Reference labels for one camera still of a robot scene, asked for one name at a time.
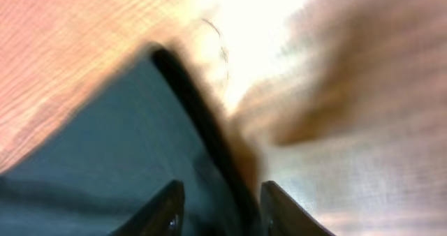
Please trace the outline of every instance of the wooden floor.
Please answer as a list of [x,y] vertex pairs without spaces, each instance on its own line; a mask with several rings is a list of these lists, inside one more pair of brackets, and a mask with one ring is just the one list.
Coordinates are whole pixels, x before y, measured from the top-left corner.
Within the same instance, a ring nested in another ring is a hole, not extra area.
[[0,0],[0,23],[1,170],[158,41],[249,185],[338,235],[447,234],[447,0]]

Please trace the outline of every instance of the wooden table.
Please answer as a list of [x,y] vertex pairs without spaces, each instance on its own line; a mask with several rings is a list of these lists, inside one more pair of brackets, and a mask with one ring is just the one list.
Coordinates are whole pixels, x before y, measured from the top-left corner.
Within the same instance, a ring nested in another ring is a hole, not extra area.
[[157,41],[254,189],[275,180],[338,235],[445,235],[445,1],[0,0],[0,169]]

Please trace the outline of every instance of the dark green fabric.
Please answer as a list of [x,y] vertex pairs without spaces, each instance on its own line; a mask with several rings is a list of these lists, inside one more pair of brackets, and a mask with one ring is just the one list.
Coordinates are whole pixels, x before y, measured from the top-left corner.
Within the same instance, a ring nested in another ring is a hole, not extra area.
[[141,54],[58,134],[0,176],[0,235],[107,235],[173,179],[185,187],[184,235],[195,235],[197,223],[236,235],[227,186],[176,96]]

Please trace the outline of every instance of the wood grain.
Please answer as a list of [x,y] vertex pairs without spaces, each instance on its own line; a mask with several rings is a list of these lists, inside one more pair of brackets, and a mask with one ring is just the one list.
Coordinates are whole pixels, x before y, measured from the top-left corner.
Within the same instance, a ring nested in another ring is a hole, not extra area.
[[0,0],[0,169],[158,41],[248,184],[276,181],[338,235],[445,235],[446,1]]

